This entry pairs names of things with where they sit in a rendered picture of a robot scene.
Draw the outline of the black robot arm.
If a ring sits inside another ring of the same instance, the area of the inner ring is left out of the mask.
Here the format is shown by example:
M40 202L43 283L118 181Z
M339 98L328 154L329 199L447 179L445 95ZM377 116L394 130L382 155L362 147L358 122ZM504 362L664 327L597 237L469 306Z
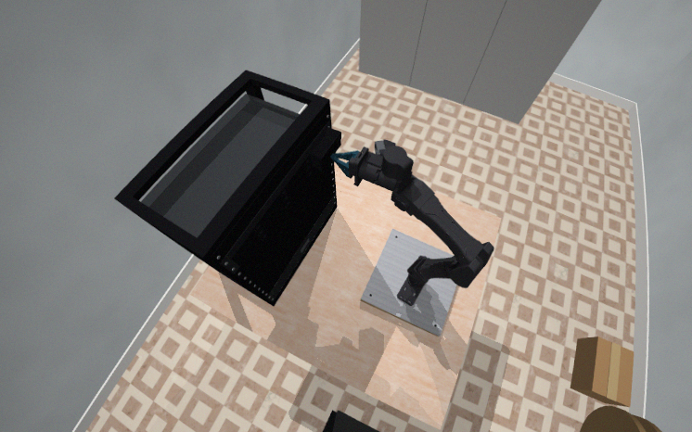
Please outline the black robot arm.
M444 259L419 256L407 269L409 274L397 298L413 306L430 278L448 278L468 288L493 254L493 245L475 239L446 211L435 193L412 174L414 161L402 147L383 139L375 141L375 152L369 151L364 161L382 166L377 185L392 191L394 205L426 224L454 254Z

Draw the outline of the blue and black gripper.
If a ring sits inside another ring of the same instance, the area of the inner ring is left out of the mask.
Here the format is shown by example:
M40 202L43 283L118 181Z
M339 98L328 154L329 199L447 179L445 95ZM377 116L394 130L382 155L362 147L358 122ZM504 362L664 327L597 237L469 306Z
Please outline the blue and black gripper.
M346 153L333 153L330 158L340 167L347 177L352 178L354 176L354 185L358 186L362 180L377 184L377 179L379 177L377 172L381 172L382 166L378 167L364 161L368 149L369 148L364 146L361 152L356 150ZM345 163L340 159L348 160L348 162Z

